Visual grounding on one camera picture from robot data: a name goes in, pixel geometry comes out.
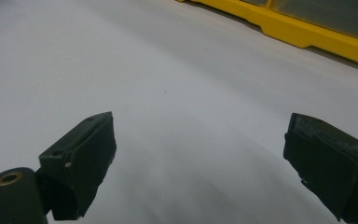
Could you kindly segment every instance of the black plastic part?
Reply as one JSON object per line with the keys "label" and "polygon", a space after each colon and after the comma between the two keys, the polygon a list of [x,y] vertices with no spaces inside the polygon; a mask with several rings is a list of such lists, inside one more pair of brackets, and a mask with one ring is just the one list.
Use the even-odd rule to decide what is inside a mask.
{"label": "black plastic part", "polygon": [[56,220],[83,217],[116,153],[111,112],[84,119],[39,156],[45,211]]}
{"label": "black plastic part", "polygon": [[293,114],[283,156],[301,182],[336,216],[358,223],[358,139],[332,125]]}
{"label": "black plastic part", "polygon": [[0,174],[0,224],[46,224],[34,172],[16,168]]}

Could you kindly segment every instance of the white floor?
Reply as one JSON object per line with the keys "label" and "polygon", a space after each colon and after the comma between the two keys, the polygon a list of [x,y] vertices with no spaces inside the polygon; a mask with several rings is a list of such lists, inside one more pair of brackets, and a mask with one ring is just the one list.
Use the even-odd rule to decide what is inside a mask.
{"label": "white floor", "polygon": [[358,137],[357,63],[197,4],[0,0],[0,172],[109,110],[117,157],[78,223],[337,223],[283,135],[298,112]]}

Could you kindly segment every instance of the yellow container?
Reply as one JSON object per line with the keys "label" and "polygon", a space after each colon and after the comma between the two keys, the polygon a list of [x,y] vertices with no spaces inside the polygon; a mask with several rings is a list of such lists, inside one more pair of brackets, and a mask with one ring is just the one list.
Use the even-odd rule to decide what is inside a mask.
{"label": "yellow container", "polygon": [[[345,22],[348,23],[348,21],[345,21],[345,18],[349,20],[352,15],[358,15],[358,12],[352,12],[354,6],[358,6],[358,0],[345,0],[348,3],[351,1],[351,4],[346,6],[342,5],[345,1],[328,0],[325,1],[326,4],[330,4],[328,8],[323,8],[320,5],[309,7],[306,1],[314,3],[315,1],[313,0],[191,1],[200,2],[244,18],[260,26],[265,35],[277,38],[296,47],[306,48],[314,46],[358,62],[358,25],[356,23],[353,25],[345,24]],[[333,8],[334,4],[332,5],[331,1],[337,2],[341,7]],[[324,14],[321,13],[321,16],[324,15],[326,19],[331,19],[331,21],[318,20],[317,16],[307,18],[306,14],[314,15],[318,12],[318,9],[326,11]],[[333,11],[336,14],[328,14],[332,9],[335,9]]]}

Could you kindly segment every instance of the yellow tray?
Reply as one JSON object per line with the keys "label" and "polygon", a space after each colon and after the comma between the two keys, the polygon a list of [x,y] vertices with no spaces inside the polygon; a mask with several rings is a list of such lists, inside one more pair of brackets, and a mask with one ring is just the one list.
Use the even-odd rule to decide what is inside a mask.
{"label": "yellow tray", "polygon": [[191,0],[259,25],[265,35],[299,48],[314,46],[358,62],[358,38],[344,35],[272,10],[273,0],[259,7],[241,0]]}

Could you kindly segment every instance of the yellow plastic bin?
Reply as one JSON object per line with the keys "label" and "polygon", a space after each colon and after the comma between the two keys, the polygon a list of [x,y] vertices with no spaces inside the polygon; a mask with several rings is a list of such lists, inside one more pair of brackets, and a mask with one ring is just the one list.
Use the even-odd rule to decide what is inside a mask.
{"label": "yellow plastic bin", "polygon": [[358,0],[191,1],[244,18],[296,47],[314,46],[358,62]]}

